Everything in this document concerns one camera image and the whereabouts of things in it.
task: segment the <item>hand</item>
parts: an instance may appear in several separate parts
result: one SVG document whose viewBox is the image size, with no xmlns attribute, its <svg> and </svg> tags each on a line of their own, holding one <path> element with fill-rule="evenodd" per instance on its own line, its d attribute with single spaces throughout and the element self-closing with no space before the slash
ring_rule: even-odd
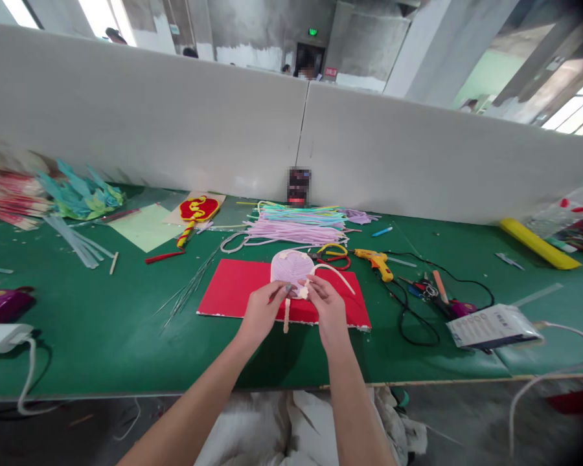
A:
<svg viewBox="0 0 583 466">
<path fill-rule="evenodd" d="M 342 345 L 350 344 L 348 324 L 345 318 L 345 303 L 332 285 L 315 275 L 307 275 L 310 280 L 299 281 L 309 290 L 309 301 L 319 314 L 319 336 L 328 355 Z"/>
<path fill-rule="evenodd" d="M 238 337 L 259 346 L 272 330 L 280 304 L 291 297 L 292 288 L 295 288 L 292 284 L 277 280 L 253 291 L 248 298 Z"/>
</svg>

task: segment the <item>forearm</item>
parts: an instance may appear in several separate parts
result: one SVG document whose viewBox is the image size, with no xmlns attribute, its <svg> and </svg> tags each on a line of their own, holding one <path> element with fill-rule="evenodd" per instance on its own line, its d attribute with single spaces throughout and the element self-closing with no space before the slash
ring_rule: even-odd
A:
<svg viewBox="0 0 583 466">
<path fill-rule="evenodd" d="M 191 465 L 258 345 L 239 336 L 123 457 L 119 466 Z"/>
<path fill-rule="evenodd" d="M 328 354 L 328 372 L 339 464 L 396 465 L 350 340 Z"/>
</svg>

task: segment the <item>floor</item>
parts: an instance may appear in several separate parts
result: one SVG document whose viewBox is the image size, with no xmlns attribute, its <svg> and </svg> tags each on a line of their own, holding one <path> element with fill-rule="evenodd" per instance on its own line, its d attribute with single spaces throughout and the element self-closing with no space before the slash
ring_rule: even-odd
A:
<svg viewBox="0 0 583 466">
<path fill-rule="evenodd" d="M 417 456 L 414 464 L 507 464 L 507 412 L 511 397 L 522 385 L 466 383 L 407 388 L 409 417 L 462 444 L 430 429 L 428 451 Z M 543 397 L 582 389 L 583 379 L 548 381 L 522 399 L 516 415 L 518 464 L 571 463 L 575 449 L 583 442 L 583 416 L 559 414 Z M 175 400 L 140 398 L 141 417 L 122 441 L 113 436 L 121 437 L 136 415 L 133 398 L 77 401 L 24 421 L 0 421 L 0 465 L 114 465 Z"/>
</svg>

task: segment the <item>green wall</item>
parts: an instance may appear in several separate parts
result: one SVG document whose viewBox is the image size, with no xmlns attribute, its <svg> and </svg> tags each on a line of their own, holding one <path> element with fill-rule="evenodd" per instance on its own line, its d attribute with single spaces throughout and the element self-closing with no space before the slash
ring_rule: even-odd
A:
<svg viewBox="0 0 583 466">
<path fill-rule="evenodd" d="M 460 108 L 464 99 L 478 98 L 481 94 L 498 95 L 523 63 L 524 58 L 486 50 L 455 97 L 452 108 Z"/>
</svg>

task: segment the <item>doorway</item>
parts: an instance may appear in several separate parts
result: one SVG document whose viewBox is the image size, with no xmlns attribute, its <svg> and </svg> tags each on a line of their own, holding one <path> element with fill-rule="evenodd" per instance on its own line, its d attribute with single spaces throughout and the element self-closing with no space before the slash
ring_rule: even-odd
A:
<svg viewBox="0 0 583 466">
<path fill-rule="evenodd" d="M 314 80 L 317 78 L 318 74 L 322 73 L 325 55 L 326 49 L 324 47 L 316 47 L 315 45 L 298 42 L 298 47 L 296 49 L 296 67 L 293 75 L 297 78 L 300 68 L 307 68 L 307 65 L 311 66 L 312 64 L 313 76 L 308 79 Z"/>
</svg>

